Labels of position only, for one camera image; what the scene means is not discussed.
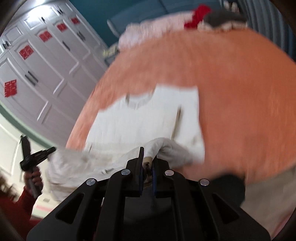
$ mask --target green trim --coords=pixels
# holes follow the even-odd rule
[[[32,139],[36,143],[44,146],[47,149],[52,147],[49,143],[47,143],[46,141],[36,136],[34,133],[29,131],[27,128],[25,128],[21,123],[19,123],[1,104],[0,104],[0,114],[3,115],[3,117],[8,122],[10,122],[16,129],[18,129],[20,132],[27,135],[30,139]]]

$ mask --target red paper decoration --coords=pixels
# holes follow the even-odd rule
[[[64,23],[61,23],[61,24],[57,25],[57,28],[58,28],[61,32],[63,32],[63,31],[65,31],[65,30],[67,29],[67,26],[66,26],[66,24],[64,24]]]
[[[79,24],[79,23],[80,23],[80,21],[79,21],[78,18],[71,18],[71,21],[72,21],[72,23],[74,23],[74,24]]]
[[[39,35],[39,38],[41,38],[41,40],[43,42],[46,42],[47,40],[49,40],[49,39],[52,38],[52,35],[50,34],[50,32],[45,31],[44,33],[42,33],[42,34]]]
[[[5,97],[17,94],[17,80],[12,80],[4,83]]]
[[[20,55],[23,57],[23,59],[28,58],[32,53],[34,53],[34,50],[30,47],[30,45],[25,46],[20,51]]]

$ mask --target orange blanket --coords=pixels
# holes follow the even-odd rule
[[[296,163],[296,65],[252,30],[171,33],[121,53],[97,84],[67,143],[83,149],[100,109],[157,83],[198,86],[205,163],[186,178],[222,172],[257,182]]]

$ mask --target silver screw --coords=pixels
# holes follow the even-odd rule
[[[172,175],[174,175],[174,171],[172,171],[172,170],[166,170],[165,171],[165,175],[166,176],[172,176]]]
[[[86,181],[86,184],[89,185],[89,186],[92,186],[92,185],[95,184],[95,183],[96,183],[96,180],[93,179],[93,178],[90,178],[90,179],[88,179],[88,180]]]
[[[208,186],[210,184],[210,181],[208,179],[201,179],[200,184],[202,186]]]
[[[124,175],[124,176],[126,176],[126,175],[128,175],[128,174],[130,174],[130,173],[131,173],[131,171],[130,171],[129,169],[123,169],[123,170],[121,171],[121,174]]]

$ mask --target black tool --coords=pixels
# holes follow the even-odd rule
[[[22,155],[23,160],[20,162],[21,169],[26,172],[30,171],[33,173],[33,168],[47,159],[48,155],[55,152],[56,148],[52,147],[48,150],[43,150],[31,154],[31,145],[27,138],[27,136],[21,136],[21,143],[22,143]],[[39,187],[36,187],[33,183],[33,178],[29,180],[30,189],[32,190],[33,197],[37,199],[42,193]]]
[[[170,200],[169,218],[156,225],[159,216],[150,217],[128,229],[125,203],[147,190],[143,156],[141,148],[139,157],[110,179],[86,180],[29,232],[27,241],[270,241],[268,232],[209,180],[187,180],[158,158],[152,163],[152,193],[157,200]]]

